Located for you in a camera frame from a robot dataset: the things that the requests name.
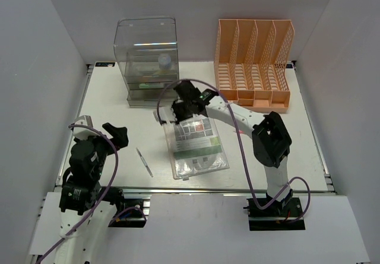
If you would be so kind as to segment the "clear mesh zipper pouch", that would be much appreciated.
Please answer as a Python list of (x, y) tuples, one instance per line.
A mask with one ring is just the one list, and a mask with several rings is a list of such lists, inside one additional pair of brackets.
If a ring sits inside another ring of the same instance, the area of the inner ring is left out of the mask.
[(165, 124), (163, 129), (175, 180), (229, 168), (213, 119), (194, 116), (179, 124)]

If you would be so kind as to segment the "clear paper clip tub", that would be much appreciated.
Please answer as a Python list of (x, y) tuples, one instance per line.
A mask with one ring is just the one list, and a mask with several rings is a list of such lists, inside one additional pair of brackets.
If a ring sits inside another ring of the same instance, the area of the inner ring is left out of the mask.
[(172, 66), (172, 59), (169, 54), (161, 53), (158, 56), (158, 63), (161, 70), (168, 70)]

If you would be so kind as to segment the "clear grey drawer organizer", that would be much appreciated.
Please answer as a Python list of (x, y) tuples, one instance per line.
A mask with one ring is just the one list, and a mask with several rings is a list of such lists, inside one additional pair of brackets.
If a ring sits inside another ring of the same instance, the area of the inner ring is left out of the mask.
[[(113, 42), (115, 59), (127, 89), (131, 107), (154, 107), (171, 104), (177, 97), (170, 83), (179, 79), (176, 20), (171, 17), (147, 17), (118, 21)], [(166, 75), (160, 70), (158, 56), (167, 53), (172, 66)], [(162, 89), (140, 89), (140, 83), (163, 83)]]

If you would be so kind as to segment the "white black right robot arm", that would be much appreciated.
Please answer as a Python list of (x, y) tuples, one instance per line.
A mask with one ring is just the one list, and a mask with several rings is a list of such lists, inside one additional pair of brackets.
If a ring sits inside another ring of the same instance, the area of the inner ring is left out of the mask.
[(216, 89), (200, 91), (188, 79), (183, 79), (174, 87), (179, 101), (172, 104), (176, 123), (203, 115), (224, 122), (235, 128), (243, 157), (246, 176), (249, 176), (248, 163), (243, 152), (240, 133), (252, 140), (256, 160), (264, 166), (267, 178), (267, 204), (256, 206), (281, 216), (290, 208), (292, 189), (287, 174), (287, 159), (292, 144), (291, 137), (281, 116), (276, 112), (260, 115), (247, 108), (229, 103)]

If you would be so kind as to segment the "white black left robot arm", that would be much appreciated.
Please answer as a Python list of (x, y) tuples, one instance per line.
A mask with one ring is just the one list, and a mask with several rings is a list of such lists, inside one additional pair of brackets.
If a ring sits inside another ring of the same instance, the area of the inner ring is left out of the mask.
[(100, 178), (108, 156), (118, 158), (118, 151), (128, 146), (126, 127), (103, 124), (102, 133), (87, 124), (75, 122), (69, 126), (74, 145), (69, 167), (62, 176), (59, 240), (37, 262), (42, 263), (51, 253), (54, 263), (93, 263), (99, 238), (113, 216), (122, 214), (125, 201), (122, 189)]

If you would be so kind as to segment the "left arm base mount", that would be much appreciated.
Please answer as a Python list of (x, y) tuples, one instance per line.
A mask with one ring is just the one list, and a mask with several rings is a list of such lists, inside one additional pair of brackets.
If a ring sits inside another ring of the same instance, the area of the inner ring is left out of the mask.
[(150, 210), (150, 196), (146, 194), (126, 194), (112, 217), (111, 228), (143, 228)]

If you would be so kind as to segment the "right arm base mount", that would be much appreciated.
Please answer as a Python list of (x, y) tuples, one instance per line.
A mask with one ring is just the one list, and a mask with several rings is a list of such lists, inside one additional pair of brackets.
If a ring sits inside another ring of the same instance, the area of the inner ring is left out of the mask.
[(302, 231), (306, 229), (303, 217), (300, 217), (303, 211), (299, 198), (292, 198), (280, 211), (276, 207), (260, 210), (253, 199), (247, 199), (247, 205), (243, 208), (248, 213), (250, 231)]

